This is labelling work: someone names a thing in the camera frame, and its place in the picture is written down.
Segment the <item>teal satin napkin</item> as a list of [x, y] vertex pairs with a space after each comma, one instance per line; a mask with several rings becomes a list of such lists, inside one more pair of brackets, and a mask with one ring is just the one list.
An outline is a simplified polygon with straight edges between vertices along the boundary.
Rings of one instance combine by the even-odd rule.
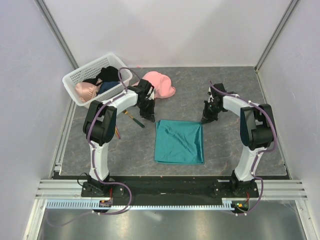
[[167, 165], [204, 164], [203, 125], [195, 121], [159, 120], [155, 125], [154, 160]]

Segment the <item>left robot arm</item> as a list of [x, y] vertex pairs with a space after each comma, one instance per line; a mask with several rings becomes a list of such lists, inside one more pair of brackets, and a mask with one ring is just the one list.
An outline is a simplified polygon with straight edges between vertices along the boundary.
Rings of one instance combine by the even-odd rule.
[[105, 100], [91, 102], [83, 132], [90, 147], [91, 166], [89, 176], [95, 180], [92, 191], [99, 197], [106, 196], [110, 185], [108, 148], [116, 132], [117, 116], [129, 107], [138, 107], [142, 118], [155, 122], [155, 87], [141, 79], [135, 86], [128, 86], [120, 94]]

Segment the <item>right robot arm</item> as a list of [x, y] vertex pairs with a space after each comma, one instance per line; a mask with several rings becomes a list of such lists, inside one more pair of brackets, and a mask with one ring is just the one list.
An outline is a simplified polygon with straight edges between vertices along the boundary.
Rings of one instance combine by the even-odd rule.
[[262, 155], [277, 147], [273, 110], [269, 104], [257, 104], [235, 92], [227, 92], [222, 83], [211, 83], [208, 95], [208, 100], [204, 102], [202, 124], [217, 121], [221, 112], [230, 111], [239, 117], [243, 149], [239, 163], [232, 172], [229, 191], [233, 196], [240, 197], [247, 191], [247, 185], [258, 178], [255, 172]]

